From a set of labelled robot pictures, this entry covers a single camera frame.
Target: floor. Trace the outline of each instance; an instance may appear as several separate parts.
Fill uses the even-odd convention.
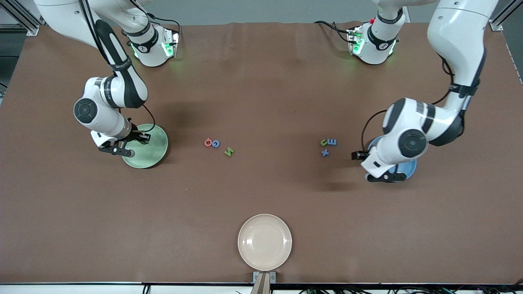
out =
[[[496,11],[510,0],[500,0]],[[411,22],[429,22],[437,3],[409,7]],[[213,0],[171,1],[156,0],[146,5],[148,12],[161,17],[178,20],[182,25],[220,25],[230,22],[314,22],[316,20],[347,22],[366,21],[376,15],[371,1],[324,0],[304,2],[301,0]],[[0,24],[5,23],[5,12],[0,9]],[[504,23],[508,47],[514,63],[523,69],[523,8],[516,10]],[[26,36],[22,33],[0,33],[0,83],[8,86]]]

